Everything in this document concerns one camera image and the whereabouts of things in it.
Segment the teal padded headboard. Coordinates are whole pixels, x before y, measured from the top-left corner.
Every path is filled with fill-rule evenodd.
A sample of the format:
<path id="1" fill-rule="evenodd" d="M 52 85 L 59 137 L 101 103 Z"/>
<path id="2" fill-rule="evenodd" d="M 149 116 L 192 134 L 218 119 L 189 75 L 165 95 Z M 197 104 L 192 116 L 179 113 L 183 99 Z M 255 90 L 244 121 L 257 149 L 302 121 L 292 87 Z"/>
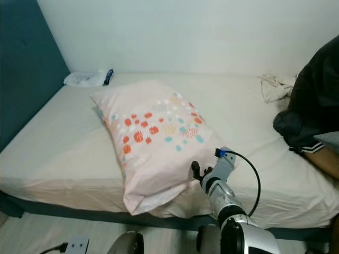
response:
<path id="1" fill-rule="evenodd" d="M 70 73 L 37 0 L 0 0 L 3 150 Z"/>

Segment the grey flat object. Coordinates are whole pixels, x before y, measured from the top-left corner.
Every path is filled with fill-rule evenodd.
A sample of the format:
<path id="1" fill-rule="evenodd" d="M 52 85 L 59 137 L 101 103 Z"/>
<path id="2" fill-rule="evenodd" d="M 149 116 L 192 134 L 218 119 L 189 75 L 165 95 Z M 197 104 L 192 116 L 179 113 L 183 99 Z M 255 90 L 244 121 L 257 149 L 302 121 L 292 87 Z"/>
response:
<path id="1" fill-rule="evenodd" d="M 339 155 L 339 131 L 318 134 L 313 138 Z"/>

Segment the clear white plastic bag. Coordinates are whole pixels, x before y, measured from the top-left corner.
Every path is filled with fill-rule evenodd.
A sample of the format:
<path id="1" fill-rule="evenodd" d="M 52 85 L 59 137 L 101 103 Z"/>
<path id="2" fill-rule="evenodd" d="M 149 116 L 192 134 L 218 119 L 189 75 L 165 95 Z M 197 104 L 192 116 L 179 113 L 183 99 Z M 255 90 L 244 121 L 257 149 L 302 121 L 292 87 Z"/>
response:
<path id="1" fill-rule="evenodd" d="M 108 71 L 100 72 L 71 72 L 65 79 L 64 85 L 73 87 L 102 86 Z"/>

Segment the mattress with white sheet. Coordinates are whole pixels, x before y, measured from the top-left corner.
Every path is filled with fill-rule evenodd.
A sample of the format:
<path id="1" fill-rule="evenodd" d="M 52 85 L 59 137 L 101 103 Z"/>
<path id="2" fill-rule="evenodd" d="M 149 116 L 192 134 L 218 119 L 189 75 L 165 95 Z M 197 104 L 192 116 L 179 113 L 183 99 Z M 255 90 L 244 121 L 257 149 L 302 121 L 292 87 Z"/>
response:
<path id="1" fill-rule="evenodd" d="M 275 104 L 263 102 L 256 77 L 120 73 L 111 86 L 160 80 L 185 95 L 225 145 L 245 155 L 262 182 L 253 218 L 264 228 L 329 225 L 339 214 L 339 182 L 288 149 L 273 129 Z M 123 177 L 111 136 L 91 95 L 99 88 L 61 88 L 2 152 L 3 193 L 75 210 L 126 212 Z M 210 217 L 210 203 L 189 189 L 150 213 Z"/>

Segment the pink pillow with coloured dots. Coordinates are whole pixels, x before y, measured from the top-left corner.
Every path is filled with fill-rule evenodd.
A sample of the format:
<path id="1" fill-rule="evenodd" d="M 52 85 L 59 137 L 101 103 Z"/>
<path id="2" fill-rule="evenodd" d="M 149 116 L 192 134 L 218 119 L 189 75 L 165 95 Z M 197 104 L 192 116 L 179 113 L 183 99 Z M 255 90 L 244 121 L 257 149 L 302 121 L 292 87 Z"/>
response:
<path id="1" fill-rule="evenodd" d="M 157 80 L 105 89 L 91 99 L 112 138 L 131 215 L 167 205 L 196 186 L 191 163 L 213 166 L 214 151 L 225 146 L 184 95 Z"/>

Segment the person in black clothes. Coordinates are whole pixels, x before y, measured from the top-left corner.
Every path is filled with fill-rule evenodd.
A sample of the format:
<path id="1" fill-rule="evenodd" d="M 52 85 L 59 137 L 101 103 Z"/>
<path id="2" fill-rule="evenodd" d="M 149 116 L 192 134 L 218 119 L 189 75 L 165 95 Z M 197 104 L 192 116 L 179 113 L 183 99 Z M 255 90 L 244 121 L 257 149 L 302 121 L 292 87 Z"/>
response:
<path id="1" fill-rule="evenodd" d="M 339 151 L 316 135 L 339 132 L 339 35 L 318 49 L 296 77 L 287 108 L 273 128 L 291 151 L 339 180 Z"/>

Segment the grey left robot leg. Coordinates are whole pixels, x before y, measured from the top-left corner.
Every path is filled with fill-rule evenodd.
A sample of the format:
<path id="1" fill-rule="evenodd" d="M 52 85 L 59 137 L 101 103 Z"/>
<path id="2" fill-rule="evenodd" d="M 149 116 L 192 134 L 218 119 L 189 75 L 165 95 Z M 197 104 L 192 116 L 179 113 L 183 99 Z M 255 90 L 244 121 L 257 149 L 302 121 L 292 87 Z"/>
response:
<path id="1" fill-rule="evenodd" d="M 120 235 L 106 254 L 145 254 L 145 240 L 140 232 L 128 231 Z"/>

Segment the teal bed frame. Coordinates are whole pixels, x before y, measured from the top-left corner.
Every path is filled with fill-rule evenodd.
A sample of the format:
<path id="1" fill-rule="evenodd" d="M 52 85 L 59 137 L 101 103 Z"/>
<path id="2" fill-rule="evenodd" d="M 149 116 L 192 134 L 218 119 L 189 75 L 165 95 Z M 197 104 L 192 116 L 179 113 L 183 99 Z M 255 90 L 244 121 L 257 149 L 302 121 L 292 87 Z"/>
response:
<path id="1" fill-rule="evenodd" d="M 216 220 L 207 215 L 183 219 L 179 217 L 159 218 L 148 213 L 132 216 L 126 212 L 75 210 L 60 205 L 25 201 L 5 193 L 0 193 L 0 204 L 2 212 L 10 217 L 22 217 L 24 213 L 31 213 L 93 222 L 127 223 L 187 231 L 197 231 L 203 225 L 216 224 Z M 276 239 L 283 240 L 329 242 L 331 239 L 329 228 L 270 228 L 269 231 Z"/>

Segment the crumpled beige cloth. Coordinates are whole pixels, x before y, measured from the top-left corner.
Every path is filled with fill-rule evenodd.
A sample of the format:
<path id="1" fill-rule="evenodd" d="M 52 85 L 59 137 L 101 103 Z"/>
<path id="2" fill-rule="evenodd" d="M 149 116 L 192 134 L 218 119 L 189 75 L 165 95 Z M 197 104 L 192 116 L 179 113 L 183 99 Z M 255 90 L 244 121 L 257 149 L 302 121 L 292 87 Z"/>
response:
<path id="1" fill-rule="evenodd" d="M 281 77 L 272 74 L 264 74 L 258 78 L 261 82 L 261 94 L 265 103 L 290 97 L 296 81 L 296 77 Z"/>

